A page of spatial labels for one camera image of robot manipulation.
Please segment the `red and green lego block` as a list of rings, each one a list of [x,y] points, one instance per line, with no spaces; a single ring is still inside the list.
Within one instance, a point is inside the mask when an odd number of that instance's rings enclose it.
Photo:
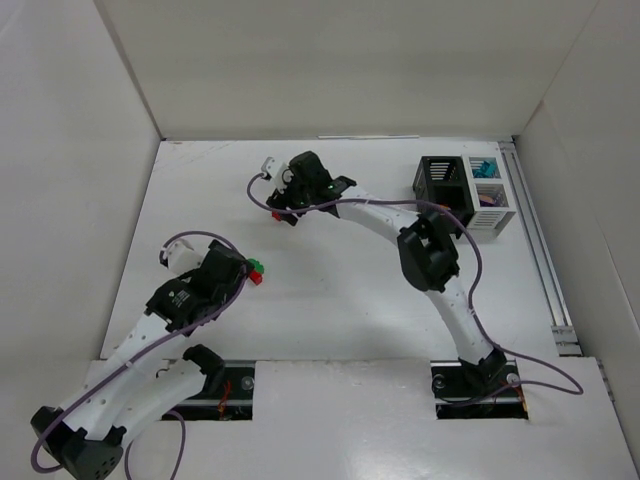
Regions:
[[[249,258],[248,261],[251,266],[248,278],[255,286],[258,286],[263,282],[265,268],[257,259]]]

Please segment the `teal curved lego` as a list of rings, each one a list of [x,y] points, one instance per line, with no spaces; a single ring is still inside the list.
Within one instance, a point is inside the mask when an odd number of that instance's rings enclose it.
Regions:
[[[472,173],[475,178],[485,178],[485,162],[475,162],[472,164]]]

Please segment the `small teal lego cube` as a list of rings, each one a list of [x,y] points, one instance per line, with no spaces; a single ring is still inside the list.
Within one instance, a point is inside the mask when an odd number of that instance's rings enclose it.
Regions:
[[[499,178],[497,164],[493,161],[484,161],[477,171],[479,178]]]

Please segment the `purple arched lego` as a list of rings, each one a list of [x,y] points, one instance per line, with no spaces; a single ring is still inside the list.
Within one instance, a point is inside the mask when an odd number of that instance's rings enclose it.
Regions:
[[[478,194],[480,204],[485,207],[503,207],[504,196],[500,191]]]

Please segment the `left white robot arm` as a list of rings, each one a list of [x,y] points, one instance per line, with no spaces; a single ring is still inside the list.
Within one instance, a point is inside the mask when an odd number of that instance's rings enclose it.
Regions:
[[[148,425],[223,384],[224,360],[191,336],[229,308],[247,282],[260,283],[263,265],[219,238],[205,254],[176,238],[160,262],[173,276],[154,291],[126,338],[79,391],[33,415],[34,470],[46,472],[38,462],[45,450],[75,479],[105,479]]]

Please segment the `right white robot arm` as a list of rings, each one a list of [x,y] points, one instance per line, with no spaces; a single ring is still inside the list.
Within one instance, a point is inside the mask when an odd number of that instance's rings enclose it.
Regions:
[[[348,177],[333,178],[312,151],[289,162],[269,157],[261,172],[274,185],[266,205],[290,225],[306,211],[320,210],[395,245],[405,280],[431,300],[449,330],[470,395],[489,393],[506,358],[474,318],[459,279],[459,255],[448,232],[449,221],[440,211],[408,211],[376,198]]]

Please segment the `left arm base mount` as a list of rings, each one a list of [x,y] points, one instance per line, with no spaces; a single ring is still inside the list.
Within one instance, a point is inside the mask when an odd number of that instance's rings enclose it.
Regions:
[[[208,347],[197,344],[183,354],[205,367],[200,392],[172,407],[187,421],[250,421],[253,418],[254,361],[223,360]]]

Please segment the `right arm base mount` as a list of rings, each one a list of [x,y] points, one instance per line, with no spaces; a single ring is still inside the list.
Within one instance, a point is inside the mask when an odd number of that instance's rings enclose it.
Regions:
[[[514,360],[488,384],[473,383],[458,361],[433,361],[430,370],[438,420],[529,419],[521,388],[506,388],[519,379]]]

